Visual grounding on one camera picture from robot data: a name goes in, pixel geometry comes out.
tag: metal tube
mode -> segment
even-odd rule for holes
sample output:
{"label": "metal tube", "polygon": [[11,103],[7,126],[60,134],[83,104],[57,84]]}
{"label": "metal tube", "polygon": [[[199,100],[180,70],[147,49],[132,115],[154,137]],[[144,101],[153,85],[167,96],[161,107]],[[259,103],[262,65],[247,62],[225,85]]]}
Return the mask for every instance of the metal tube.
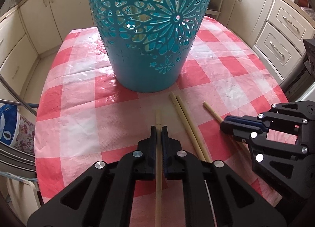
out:
{"label": "metal tube", "polygon": [[28,109],[32,114],[37,116],[37,112],[31,108],[11,87],[10,85],[5,81],[5,79],[0,74],[0,82],[2,85],[9,91],[9,93],[18,101],[20,102],[26,109]]}
{"label": "metal tube", "polygon": [[[13,104],[13,105],[18,105],[18,106],[23,106],[21,103],[19,102],[15,102],[15,101],[9,101],[9,100],[3,100],[3,99],[0,99],[0,103],[4,103],[4,104]],[[30,107],[32,108],[36,108],[38,109],[38,104],[35,104],[35,103],[27,103]]]}

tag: triangular cutout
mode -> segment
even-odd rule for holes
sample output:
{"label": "triangular cutout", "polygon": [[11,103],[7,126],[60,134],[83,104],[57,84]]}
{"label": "triangular cutout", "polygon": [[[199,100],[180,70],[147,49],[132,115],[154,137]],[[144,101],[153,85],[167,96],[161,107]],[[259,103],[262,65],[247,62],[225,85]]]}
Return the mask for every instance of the triangular cutout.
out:
{"label": "triangular cutout", "polygon": [[86,194],[92,181],[91,176],[84,178],[77,186],[75,186],[71,191],[69,191],[62,199],[61,203],[74,209],[78,210],[81,202]]}
{"label": "triangular cutout", "polygon": [[232,176],[228,175],[226,180],[238,208],[254,203],[254,198]]}
{"label": "triangular cutout", "polygon": [[286,178],[290,179],[292,177],[293,165],[281,163],[277,161],[271,161],[270,166],[284,175]]}
{"label": "triangular cutout", "polygon": [[283,107],[283,108],[289,108],[289,109],[297,110],[297,104],[296,104],[296,103],[283,104],[282,107]]}

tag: wooden stick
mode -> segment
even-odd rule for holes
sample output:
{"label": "wooden stick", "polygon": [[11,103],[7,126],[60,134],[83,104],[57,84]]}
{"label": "wooden stick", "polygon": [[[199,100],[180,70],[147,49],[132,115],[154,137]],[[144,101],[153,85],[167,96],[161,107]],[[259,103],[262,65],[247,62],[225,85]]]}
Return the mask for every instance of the wooden stick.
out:
{"label": "wooden stick", "polygon": [[[215,112],[215,110],[213,110],[213,108],[207,102],[204,102],[203,106],[211,113],[211,115],[219,122],[219,124],[221,124],[221,122],[223,122],[223,119],[221,118],[221,116],[218,115]],[[232,141],[234,141],[233,136],[229,136],[229,137]],[[249,152],[248,148],[245,146],[245,144],[241,143],[241,142],[239,142],[238,144],[240,145],[240,147],[244,151],[247,158],[249,158],[249,160],[251,160],[250,152]]]}
{"label": "wooden stick", "polygon": [[212,160],[211,156],[209,155],[209,153],[208,153],[208,151],[206,149],[206,146],[204,145],[203,141],[201,140],[201,138],[199,136],[199,132],[198,132],[196,126],[194,125],[193,120],[192,120],[191,116],[189,115],[189,113],[187,111],[187,108],[186,108],[182,98],[180,96],[176,96],[176,99],[177,99],[179,105],[181,106],[182,111],[185,114],[185,117],[186,117],[186,119],[187,119],[187,121],[188,121],[188,123],[190,125],[190,128],[192,129],[193,134],[194,134],[194,136],[195,136],[195,138],[196,138],[196,140],[197,140],[197,142],[199,144],[199,147],[200,147],[200,149],[202,151],[202,154],[204,155],[204,158],[206,159],[207,162],[212,163],[213,160]]}
{"label": "wooden stick", "polygon": [[162,143],[161,143],[161,111],[156,111],[156,129],[157,129],[157,146],[156,146],[156,171],[155,171],[155,227],[162,226]]}
{"label": "wooden stick", "polygon": [[178,115],[179,115],[179,117],[180,117],[180,119],[181,119],[181,121],[182,121],[182,123],[184,125],[184,128],[185,128],[185,130],[186,130],[186,132],[187,132],[187,134],[188,134],[188,136],[190,138],[190,141],[192,142],[193,147],[195,148],[195,151],[197,153],[198,158],[200,160],[202,160],[202,161],[206,161],[206,159],[205,159],[205,157],[204,157],[204,155],[203,155],[203,153],[202,153],[202,151],[200,149],[200,146],[199,146],[199,144],[198,144],[198,142],[196,140],[196,137],[195,137],[195,135],[194,135],[194,133],[193,133],[193,131],[192,131],[192,129],[191,129],[191,127],[190,127],[186,117],[185,117],[185,114],[184,114],[181,106],[179,105],[179,103],[178,103],[178,101],[177,101],[177,99],[176,99],[176,97],[175,97],[173,92],[170,93],[170,97],[171,97],[171,99],[173,101],[173,104],[175,106],[175,109],[176,109],[176,111],[177,111],[177,113],[178,113]]}

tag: tablecloth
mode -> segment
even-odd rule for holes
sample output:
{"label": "tablecloth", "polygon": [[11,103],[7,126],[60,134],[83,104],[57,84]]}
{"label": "tablecloth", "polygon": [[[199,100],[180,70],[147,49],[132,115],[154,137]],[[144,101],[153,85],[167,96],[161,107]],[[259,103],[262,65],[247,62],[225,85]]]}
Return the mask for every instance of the tablecloth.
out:
{"label": "tablecloth", "polygon": [[[176,83],[144,94],[115,79],[97,28],[73,30],[64,40],[47,76],[35,130],[35,158],[43,199],[70,184],[98,160],[111,163],[150,136],[155,109],[184,150],[195,153],[169,98],[186,102],[213,160],[223,160],[272,205],[280,199],[251,170],[251,162],[202,107],[207,101],[223,118],[252,115],[287,102],[265,66],[240,38],[205,17]],[[294,143],[283,133],[268,139]],[[154,181],[137,181],[130,226],[154,226]],[[180,181],[163,182],[163,226],[185,226]]]}

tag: silver screw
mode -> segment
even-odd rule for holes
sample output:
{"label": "silver screw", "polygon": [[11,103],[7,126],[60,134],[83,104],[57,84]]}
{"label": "silver screw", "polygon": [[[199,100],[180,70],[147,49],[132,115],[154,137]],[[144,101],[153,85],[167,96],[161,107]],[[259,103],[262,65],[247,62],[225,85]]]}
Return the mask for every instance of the silver screw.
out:
{"label": "silver screw", "polygon": [[103,161],[97,161],[97,162],[95,163],[95,167],[98,168],[98,169],[101,169],[101,168],[105,167],[105,162],[103,162]]}
{"label": "silver screw", "polygon": [[132,155],[136,158],[139,158],[143,155],[142,151],[134,151]]}
{"label": "silver screw", "polygon": [[216,167],[223,167],[224,166],[224,162],[223,161],[215,161],[215,166]]}
{"label": "silver screw", "polygon": [[304,153],[304,154],[308,153],[308,148],[307,147],[303,147],[302,148],[302,153]]}
{"label": "silver screw", "polygon": [[264,156],[261,153],[256,155],[256,161],[257,162],[262,162],[263,160],[264,160]]}
{"label": "silver screw", "polygon": [[178,155],[179,157],[185,157],[185,156],[187,155],[187,152],[185,152],[185,151],[183,151],[183,150],[180,150],[180,151],[177,152],[177,155]]}
{"label": "silver screw", "polygon": [[250,134],[250,137],[251,137],[251,138],[256,138],[256,137],[257,137],[257,133],[256,133],[256,132],[252,132],[252,133]]}

